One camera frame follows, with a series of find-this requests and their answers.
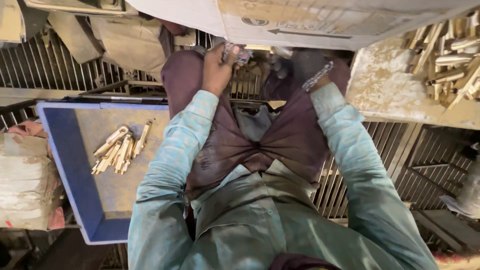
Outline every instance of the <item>brass pieces pile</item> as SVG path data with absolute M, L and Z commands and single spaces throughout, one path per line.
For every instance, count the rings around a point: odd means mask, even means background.
M 113 166 L 115 173 L 124 174 L 132 163 L 132 158 L 138 156 L 145 147 L 151 126 L 152 122 L 145 124 L 139 140 L 132 137 L 133 133 L 129 131 L 127 126 L 121 126 L 94 152 L 95 156 L 106 153 L 95 162 L 92 174 L 104 172 L 109 165 Z
M 427 94 L 442 106 L 450 110 L 462 98 L 480 98 L 478 10 L 412 31 L 406 48 L 415 51 L 408 73 L 424 67 Z

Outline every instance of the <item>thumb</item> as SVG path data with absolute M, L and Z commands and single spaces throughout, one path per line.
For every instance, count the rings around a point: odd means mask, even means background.
M 240 52 L 240 47 L 236 45 L 233 46 L 230 52 L 228 53 L 227 59 L 225 60 L 225 64 L 228 65 L 229 67 L 232 67 L 238 58 L 239 52 Z

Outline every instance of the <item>teal shirt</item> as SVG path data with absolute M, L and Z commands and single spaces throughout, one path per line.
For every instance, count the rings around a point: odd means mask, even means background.
M 279 253 L 322 258 L 341 269 L 438 269 L 361 124 L 334 83 L 311 94 L 348 192 L 348 228 L 321 216 L 314 191 L 275 160 L 261 175 L 237 166 L 192 201 L 192 241 L 183 187 L 218 104 L 200 90 L 165 128 L 137 191 L 128 236 L 129 268 L 267 269 Z

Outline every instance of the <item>hand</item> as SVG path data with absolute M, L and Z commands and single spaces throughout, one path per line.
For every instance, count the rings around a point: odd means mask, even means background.
M 225 62 L 222 61 L 224 44 L 218 44 L 205 55 L 204 82 L 202 90 L 219 97 L 232 77 L 232 67 L 237 60 L 240 48 L 232 47 Z

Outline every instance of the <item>dusty surface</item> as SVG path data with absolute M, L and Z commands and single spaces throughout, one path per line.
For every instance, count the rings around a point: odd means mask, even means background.
M 82 137 L 89 155 L 90 170 L 96 158 L 93 152 L 105 142 L 105 139 L 115 132 L 122 124 L 130 127 L 135 139 L 140 138 L 143 126 L 151 121 L 152 129 L 147 145 L 136 158 L 124 175 L 114 173 L 108 166 L 105 172 L 95 175 L 95 182 L 107 218 L 129 217 L 136 199 L 138 184 L 143 180 L 156 150 L 163 141 L 163 131 L 168 124 L 168 110 L 128 110 L 128 109 L 76 109 Z
M 425 73 L 407 74 L 411 52 L 401 49 L 403 36 L 359 50 L 352 68 L 347 101 L 364 116 L 480 129 L 480 102 L 462 100 L 445 113 L 426 95 Z

